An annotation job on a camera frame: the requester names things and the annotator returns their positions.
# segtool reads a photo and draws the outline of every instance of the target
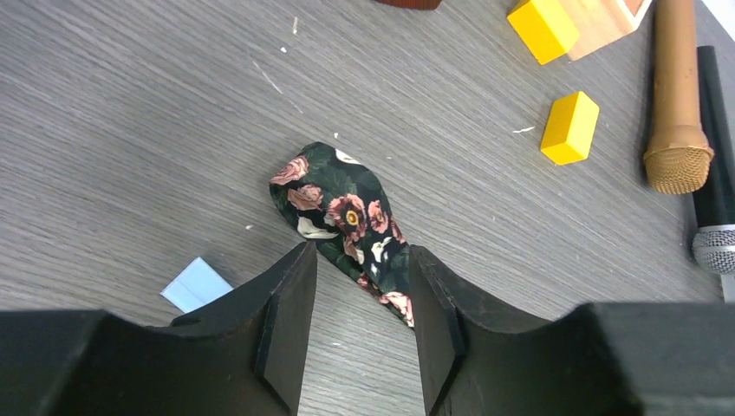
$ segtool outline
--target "gray wood grain table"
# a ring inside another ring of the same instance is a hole
[[[532,313],[718,301],[686,199],[642,175],[650,16],[540,67],[505,21],[514,3],[2,2],[0,307],[159,325],[178,314],[159,292],[196,256],[246,282],[301,241],[267,180],[313,140],[378,174],[411,243]],[[735,74],[735,43],[697,12]],[[602,107],[595,142],[557,167],[538,145],[552,101],[578,90]],[[321,262],[301,414],[422,409],[413,333]]]

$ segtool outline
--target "light blue paper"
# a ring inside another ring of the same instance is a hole
[[[214,302],[231,290],[230,284],[202,257],[197,257],[161,291],[161,295],[188,314],[207,303]]]

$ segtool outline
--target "microphone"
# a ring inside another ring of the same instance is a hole
[[[712,149],[702,132],[693,0],[659,0],[656,7],[654,133],[643,154],[648,183],[682,194],[707,180]]]
[[[441,0],[378,0],[378,3],[404,9],[434,10],[439,7]]]
[[[735,274],[735,154],[727,126],[725,99],[714,47],[697,48],[699,109],[702,128],[714,149],[705,184],[692,193],[699,231],[692,251],[697,263],[712,273]]]

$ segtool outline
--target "floral fabric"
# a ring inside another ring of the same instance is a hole
[[[347,154],[316,142],[270,180],[276,208],[338,269],[409,327],[408,244],[381,182]]]

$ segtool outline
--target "wooden block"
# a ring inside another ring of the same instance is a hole
[[[557,0],[521,0],[508,22],[542,65],[569,52],[579,39],[579,30]]]
[[[600,107],[582,91],[554,101],[541,152],[557,165],[585,160],[599,115]]]
[[[576,61],[635,32],[653,0],[559,0],[579,29],[569,59]]]

